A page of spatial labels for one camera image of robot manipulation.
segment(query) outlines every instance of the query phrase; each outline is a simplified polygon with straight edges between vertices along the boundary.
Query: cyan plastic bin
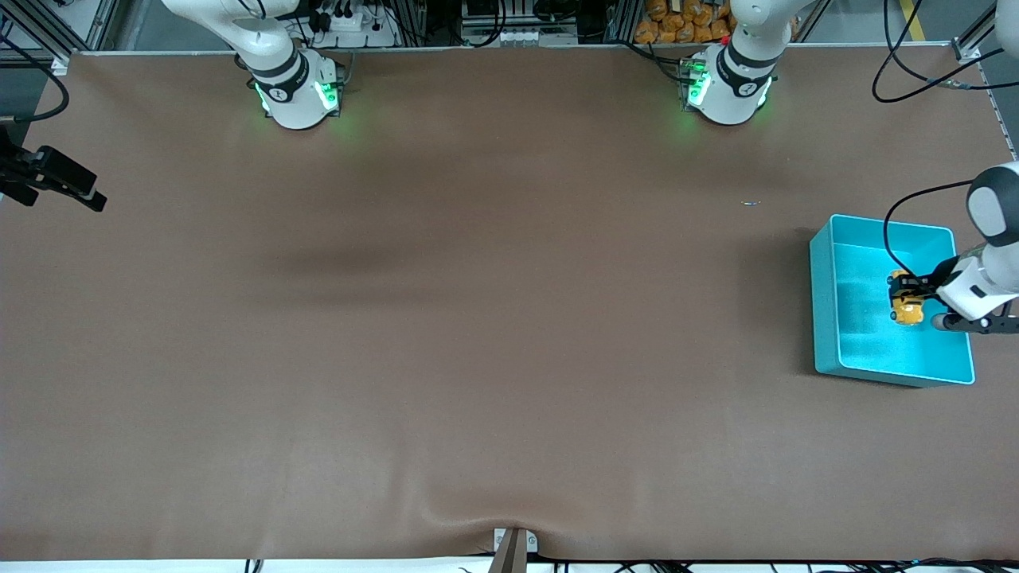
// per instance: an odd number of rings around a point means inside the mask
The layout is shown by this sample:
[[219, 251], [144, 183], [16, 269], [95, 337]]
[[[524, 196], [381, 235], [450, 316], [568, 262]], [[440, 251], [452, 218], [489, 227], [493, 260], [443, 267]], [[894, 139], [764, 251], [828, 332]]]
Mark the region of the cyan plastic bin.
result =
[[[898, 267], [884, 252], [881, 222], [833, 215], [810, 241], [814, 366], [822, 374], [918, 387], [973, 383], [969, 335], [930, 324], [944, 305], [924, 303], [923, 324], [892, 320], [886, 280]], [[921, 274], [956, 254], [952, 231], [940, 226], [892, 222], [889, 242]]]

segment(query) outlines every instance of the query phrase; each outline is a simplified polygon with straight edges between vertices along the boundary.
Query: brown mat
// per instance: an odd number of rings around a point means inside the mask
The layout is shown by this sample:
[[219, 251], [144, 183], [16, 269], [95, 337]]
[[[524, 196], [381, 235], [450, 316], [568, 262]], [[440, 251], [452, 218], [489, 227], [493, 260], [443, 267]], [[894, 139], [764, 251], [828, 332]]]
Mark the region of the brown mat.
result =
[[[971, 387], [812, 369], [827, 217], [1010, 159], [984, 94], [873, 103], [881, 57], [793, 50], [723, 128], [624, 50], [365, 55], [305, 133], [228, 57], [75, 58], [29, 143], [110, 201], [0, 209], [0, 555], [520, 524], [574, 559], [1019, 558], [1019, 341], [974, 338]], [[961, 197], [903, 216], [967, 246]]]

